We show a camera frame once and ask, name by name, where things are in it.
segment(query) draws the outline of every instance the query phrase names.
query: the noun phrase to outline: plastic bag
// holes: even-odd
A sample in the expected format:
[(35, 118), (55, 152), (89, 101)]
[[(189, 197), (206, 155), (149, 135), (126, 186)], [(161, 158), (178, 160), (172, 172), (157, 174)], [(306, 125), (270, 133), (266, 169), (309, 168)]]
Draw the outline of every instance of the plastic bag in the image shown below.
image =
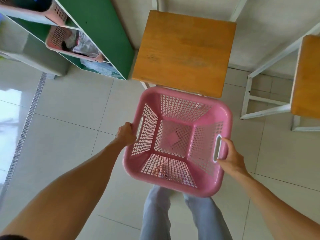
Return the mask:
[(80, 53), (91, 58), (96, 58), (99, 54), (99, 49), (91, 42), (91, 40), (81, 31), (77, 45), (72, 49), (75, 53)]
[(93, 69), (102, 75), (111, 76), (114, 78), (122, 77), (118, 71), (110, 64), (106, 62), (96, 62), (85, 59), (80, 59), (81, 64), (85, 65), (87, 68)]

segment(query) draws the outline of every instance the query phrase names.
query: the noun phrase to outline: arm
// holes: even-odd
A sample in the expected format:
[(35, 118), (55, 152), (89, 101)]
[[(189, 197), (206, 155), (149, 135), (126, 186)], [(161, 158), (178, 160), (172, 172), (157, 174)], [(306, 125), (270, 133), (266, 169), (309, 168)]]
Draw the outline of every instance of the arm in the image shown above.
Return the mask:
[(247, 172), (244, 158), (236, 151), (233, 142), (226, 138), (222, 140), (228, 144), (229, 152), (226, 160), (218, 160), (218, 163), (245, 189), (261, 212), (274, 239), (320, 239), (320, 225), (287, 205), (255, 180)]
[(75, 239), (106, 189), (119, 153), (135, 140), (131, 124), (126, 122), (101, 152), (40, 191), (0, 236), (20, 235), (29, 240)]

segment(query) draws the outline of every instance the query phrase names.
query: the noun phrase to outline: pink plastic basket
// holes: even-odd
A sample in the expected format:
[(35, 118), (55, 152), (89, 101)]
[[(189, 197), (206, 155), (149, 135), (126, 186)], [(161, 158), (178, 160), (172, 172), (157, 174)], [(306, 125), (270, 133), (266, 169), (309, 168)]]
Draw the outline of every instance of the pink plastic basket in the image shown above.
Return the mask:
[(140, 98), (133, 121), (137, 141), (128, 146), (123, 166), (133, 178), (198, 197), (214, 195), (228, 153), (232, 113), (223, 102), (153, 87)]
[(80, 55), (80, 54), (76, 54), (76, 53), (62, 50), (62, 46), (61, 46), (62, 42), (67, 37), (69, 37), (71, 34), (72, 34), (71, 30), (68, 28), (52, 26), (49, 31), (48, 37), (45, 41), (45, 45), (50, 50), (57, 51), (62, 54), (66, 54), (69, 56), (73, 56), (73, 57), (77, 57), (77, 58), (85, 59), (85, 60), (90, 60), (90, 61), (103, 62), (104, 57), (103, 57), (102, 53), (99, 53), (96, 58), (91, 58), (88, 56), (84, 56), (84, 55)]
[(50, 8), (45, 12), (37, 12), (15, 7), (10, 0), (0, 0), (0, 13), (31, 22), (56, 24), (60, 26), (64, 26), (68, 18), (68, 15), (55, 1), (52, 1)]

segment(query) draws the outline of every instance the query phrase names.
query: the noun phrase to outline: light blue pants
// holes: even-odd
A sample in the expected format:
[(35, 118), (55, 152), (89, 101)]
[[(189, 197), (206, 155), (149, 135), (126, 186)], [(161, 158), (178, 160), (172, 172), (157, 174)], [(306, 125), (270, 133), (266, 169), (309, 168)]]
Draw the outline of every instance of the light blue pants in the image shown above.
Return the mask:
[[(170, 194), (171, 190), (157, 185), (150, 190), (144, 204), (140, 240), (171, 240)], [(222, 213), (212, 198), (183, 196), (192, 212), (199, 240), (232, 240)]]

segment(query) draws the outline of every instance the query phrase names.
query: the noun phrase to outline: basket handle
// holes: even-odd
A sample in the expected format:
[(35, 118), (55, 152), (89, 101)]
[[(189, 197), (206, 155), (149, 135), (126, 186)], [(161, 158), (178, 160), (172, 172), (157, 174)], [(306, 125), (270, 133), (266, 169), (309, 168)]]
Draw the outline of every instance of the basket handle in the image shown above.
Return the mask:
[(141, 132), (142, 132), (142, 125), (143, 125), (143, 124), (144, 124), (144, 116), (142, 116), (141, 119), (140, 119), (140, 123), (139, 123), (138, 130), (137, 130), (137, 139), (136, 139), (136, 142), (139, 141), (139, 139), (140, 139)]
[(217, 135), (217, 138), (216, 138), (216, 143), (214, 145), (214, 151), (213, 151), (213, 156), (212, 156), (212, 160), (214, 163), (217, 162), (217, 159), (219, 158), (219, 153), (220, 153), (220, 149), (221, 149), (221, 140), (222, 136), (221, 134), (218, 134)]

